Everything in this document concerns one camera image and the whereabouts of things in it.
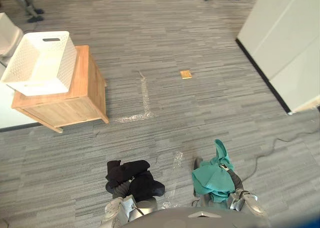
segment wooden cabinet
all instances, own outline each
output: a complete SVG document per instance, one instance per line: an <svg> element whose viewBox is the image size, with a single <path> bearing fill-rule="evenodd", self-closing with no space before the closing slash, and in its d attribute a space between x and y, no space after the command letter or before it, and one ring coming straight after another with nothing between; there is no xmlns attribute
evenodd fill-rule
<svg viewBox="0 0 320 228"><path fill-rule="evenodd" d="M77 59L68 93L25 96L16 91L12 108L46 127L62 133L61 126L102 119L106 115L107 86L89 51L89 46L76 46Z"/></svg>

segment electric cord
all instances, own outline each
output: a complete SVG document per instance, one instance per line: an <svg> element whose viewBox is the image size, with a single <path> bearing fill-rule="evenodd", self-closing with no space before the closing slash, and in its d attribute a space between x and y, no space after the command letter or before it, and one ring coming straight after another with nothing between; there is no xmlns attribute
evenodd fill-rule
<svg viewBox="0 0 320 228"><path fill-rule="evenodd" d="M276 143L277 143L278 140L279 140L279 141L282 141L282 142L285 142L285 143L290 143L290 142L296 140L297 138L299 138L300 135L303 135L303 134L304 134L304 135L306 135L306 134L309 134L309 135L310 135L310 134L315 134L315 133L317 133L317 132L319 132L318 129L315 130L315 131L313 131L313 132L300 132L300 133L296 134L293 138L288 139L288 140L280 139L280 138L275 138L275 139L273 140L273 142L272 142L272 148L271 148L271 150L270 150L268 153L260 154L260 155L258 155L258 156L255 157L255 159L254 159L255 162L254 162L253 172L252 172L250 175L248 175L246 178L242 179L242 182L245 182L246 180L248 180L249 178L251 178L252 176L254 176L254 174L257 172L257 169L258 169L258 160L259 160L260 158L268 157L268 156L272 155L272 154L275 152L275 150L276 150ZM199 201L200 201L199 199L194 200L194 201L191 203L191 206L192 206L192 207L197 206L198 203L199 203Z"/></svg>
<svg viewBox="0 0 320 228"><path fill-rule="evenodd" d="M27 33L33 33L34 31L36 31L36 29L37 29L37 27L38 27L38 24L39 24L39 23L36 22L33 29L25 30L24 33L25 33L25 34L27 34Z"/></svg>

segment white chair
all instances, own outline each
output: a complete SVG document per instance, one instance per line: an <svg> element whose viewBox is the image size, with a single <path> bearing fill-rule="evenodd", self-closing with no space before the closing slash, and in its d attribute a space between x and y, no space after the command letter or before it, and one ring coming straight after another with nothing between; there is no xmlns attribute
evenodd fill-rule
<svg viewBox="0 0 320 228"><path fill-rule="evenodd" d="M7 66L24 33L5 13L0 13L0 62Z"/></svg>

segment white plastic basket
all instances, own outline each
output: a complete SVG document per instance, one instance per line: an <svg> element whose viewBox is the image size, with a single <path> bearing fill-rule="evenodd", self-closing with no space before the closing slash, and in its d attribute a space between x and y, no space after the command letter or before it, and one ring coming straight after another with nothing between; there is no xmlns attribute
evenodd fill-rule
<svg viewBox="0 0 320 228"><path fill-rule="evenodd" d="M76 58L67 31L25 34L1 82L26 96L66 93Z"/></svg>

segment white wall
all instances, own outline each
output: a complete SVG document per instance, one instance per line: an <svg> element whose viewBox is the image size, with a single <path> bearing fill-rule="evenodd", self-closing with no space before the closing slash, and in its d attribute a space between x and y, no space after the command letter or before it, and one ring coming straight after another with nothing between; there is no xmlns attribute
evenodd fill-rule
<svg viewBox="0 0 320 228"><path fill-rule="evenodd" d="M0 64L0 77L5 71L5 67ZM36 123L33 119L11 108L14 98L13 89L0 83L0 128L8 128L17 125Z"/></svg>
<svg viewBox="0 0 320 228"><path fill-rule="evenodd" d="M320 0L257 0L237 37L292 111L320 95L319 23Z"/></svg>

